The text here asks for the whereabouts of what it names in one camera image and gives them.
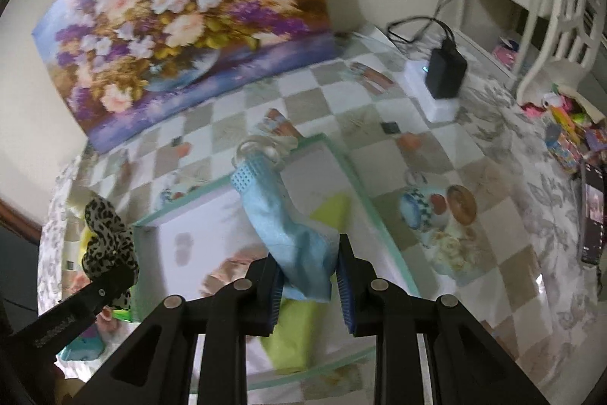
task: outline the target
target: lime green paper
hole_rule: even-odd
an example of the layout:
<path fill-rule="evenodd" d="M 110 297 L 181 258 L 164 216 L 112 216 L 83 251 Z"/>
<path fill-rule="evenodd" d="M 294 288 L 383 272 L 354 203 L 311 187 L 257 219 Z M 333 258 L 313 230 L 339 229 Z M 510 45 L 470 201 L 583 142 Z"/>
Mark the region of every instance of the lime green paper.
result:
<path fill-rule="evenodd" d="M 350 197 L 339 193 L 322 203 L 310 218 L 344 232 L 349 213 Z M 316 322 L 325 306 L 315 301 L 282 299 L 274 332 L 261 338 L 262 347 L 278 374 L 308 369 Z"/>

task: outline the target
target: small black object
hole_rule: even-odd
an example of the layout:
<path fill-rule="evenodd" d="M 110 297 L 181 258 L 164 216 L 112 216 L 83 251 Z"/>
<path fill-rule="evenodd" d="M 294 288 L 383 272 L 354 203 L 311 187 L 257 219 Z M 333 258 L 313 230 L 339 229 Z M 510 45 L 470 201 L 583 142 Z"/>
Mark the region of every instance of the small black object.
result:
<path fill-rule="evenodd" d="M 455 98 L 465 76 L 468 63 L 457 52 L 453 40 L 445 38 L 440 48 L 435 48 L 428 63 L 426 87 L 435 99 Z"/>
<path fill-rule="evenodd" d="M 401 128 L 399 128 L 398 124 L 395 122 L 381 123 L 381 129 L 383 129 L 384 133 L 387 135 L 397 135 L 401 133 Z"/>

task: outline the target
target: wooden trim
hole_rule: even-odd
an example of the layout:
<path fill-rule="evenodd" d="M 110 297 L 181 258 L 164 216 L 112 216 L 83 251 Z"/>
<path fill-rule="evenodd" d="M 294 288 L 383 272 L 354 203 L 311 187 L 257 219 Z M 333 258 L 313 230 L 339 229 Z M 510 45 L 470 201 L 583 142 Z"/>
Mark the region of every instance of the wooden trim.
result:
<path fill-rule="evenodd" d="M 2 200 L 0 200 L 0 225 L 32 244 L 40 244 L 42 227 L 25 218 Z"/>

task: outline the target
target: vase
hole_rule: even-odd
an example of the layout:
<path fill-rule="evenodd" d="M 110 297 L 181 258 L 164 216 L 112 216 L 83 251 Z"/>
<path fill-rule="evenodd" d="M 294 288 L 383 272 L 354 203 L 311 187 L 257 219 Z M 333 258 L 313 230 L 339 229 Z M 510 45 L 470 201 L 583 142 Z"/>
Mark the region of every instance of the vase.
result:
<path fill-rule="evenodd" d="M 146 80 L 146 91 L 160 92 L 180 90 L 204 76 L 215 65 L 221 53 L 220 49 L 186 48 L 180 55 L 168 58 L 150 68 L 141 76 Z M 184 66 L 176 75 L 167 76 L 169 64 Z"/>

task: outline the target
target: screw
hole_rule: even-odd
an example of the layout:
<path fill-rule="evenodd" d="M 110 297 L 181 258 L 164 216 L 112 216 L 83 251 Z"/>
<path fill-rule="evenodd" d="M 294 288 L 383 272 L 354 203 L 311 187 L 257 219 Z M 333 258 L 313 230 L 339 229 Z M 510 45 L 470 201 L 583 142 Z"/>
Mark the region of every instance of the screw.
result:
<path fill-rule="evenodd" d="M 383 292 L 388 288 L 388 282 L 383 278 L 375 278 L 375 280 L 371 282 L 371 288 L 377 292 Z"/>
<path fill-rule="evenodd" d="M 175 309 L 181 305 L 181 297 L 180 296 L 168 296 L 163 302 L 167 309 Z"/>
<path fill-rule="evenodd" d="M 234 282 L 234 288 L 236 290 L 247 290 L 253 286 L 253 282 L 251 282 L 248 278 L 239 278 Z"/>
<path fill-rule="evenodd" d="M 441 296 L 441 304 L 444 307 L 455 307 L 458 304 L 458 299 L 453 294 L 446 294 Z"/>

